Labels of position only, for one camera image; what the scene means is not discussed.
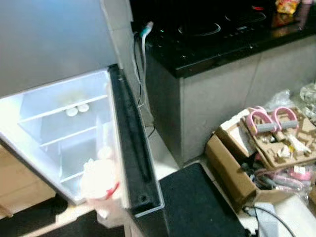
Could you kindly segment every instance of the kitchen counter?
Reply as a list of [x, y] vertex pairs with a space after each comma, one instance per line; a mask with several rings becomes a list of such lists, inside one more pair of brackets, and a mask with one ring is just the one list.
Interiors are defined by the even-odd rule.
[[293, 17], [274, 12], [256, 27], [224, 26], [211, 36], [189, 39], [157, 27], [147, 50], [174, 77], [186, 78], [315, 33], [316, 5], [301, 4]]

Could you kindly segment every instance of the refrigerator shelf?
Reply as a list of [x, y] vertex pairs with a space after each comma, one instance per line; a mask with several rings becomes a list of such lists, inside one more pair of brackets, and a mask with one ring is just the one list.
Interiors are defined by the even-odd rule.
[[19, 121], [27, 122], [106, 98], [108, 81], [108, 74], [99, 71], [25, 92]]
[[40, 147], [45, 147], [96, 128], [96, 119], [102, 123], [110, 121], [109, 101], [103, 98], [89, 103], [87, 112], [78, 112], [73, 117], [60, 111], [49, 116], [20, 122], [19, 125], [30, 134]]

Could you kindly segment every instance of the tile floor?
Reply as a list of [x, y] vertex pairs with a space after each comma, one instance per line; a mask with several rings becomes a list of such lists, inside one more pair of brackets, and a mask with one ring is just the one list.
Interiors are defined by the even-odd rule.
[[[151, 127], [146, 128], [147, 134], [151, 131]], [[149, 144], [154, 158], [154, 167], [158, 179], [161, 179], [179, 169], [157, 131], [150, 136]], [[223, 194], [223, 191], [215, 181], [214, 176], [206, 168], [206, 157], [202, 155], [200, 157], [200, 162], [210, 179]], [[297, 196], [293, 196], [282, 203], [278, 203], [275, 205], [275, 209], [276, 214], [290, 226], [296, 237], [316, 236], [316, 218], [310, 213], [308, 208]], [[255, 229], [257, 228], [256, 218], [249, 217], [243, 213], [238, 214], [237, 216], [241, 224], [254, 234]], [[278, 233], [280, 237], [291, 236], [281, 224], [278, 224]]]

